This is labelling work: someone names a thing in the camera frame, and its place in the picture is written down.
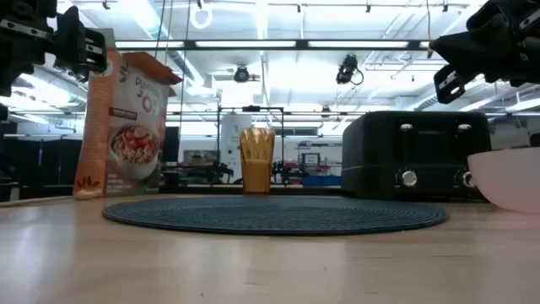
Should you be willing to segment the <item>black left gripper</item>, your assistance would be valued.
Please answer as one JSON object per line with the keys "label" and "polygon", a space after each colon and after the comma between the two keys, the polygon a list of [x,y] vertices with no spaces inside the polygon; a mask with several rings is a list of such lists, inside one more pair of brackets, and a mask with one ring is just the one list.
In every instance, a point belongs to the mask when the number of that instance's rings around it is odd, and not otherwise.
{"label": "black left gripper", "polygon": [[[57,31],[47,23],[57,16]],[[1,96],[9,97],[12,83],[34,65],[45,63],[52,37],[56,65],[75,71],[82,68],[83,81],[107,69],[105,36],[97,29],[84,32],[84,57],[79,62],[82,33],[78,9],[71,6],[57,15],[57,0],[1,0]]]}

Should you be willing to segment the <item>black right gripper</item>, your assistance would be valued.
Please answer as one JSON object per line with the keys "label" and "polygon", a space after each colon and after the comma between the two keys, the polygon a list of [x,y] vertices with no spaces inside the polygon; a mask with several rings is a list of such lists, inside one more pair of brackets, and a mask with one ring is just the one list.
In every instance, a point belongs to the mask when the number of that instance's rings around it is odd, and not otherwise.
{"label": "black right gripper", "polygon": [[479,74],[514,87],[539,82],[539,1],[490,0],[467,21],[467,31],[443,35],[429,48],[447,64],[434,75],[437,101],[450,104]]}

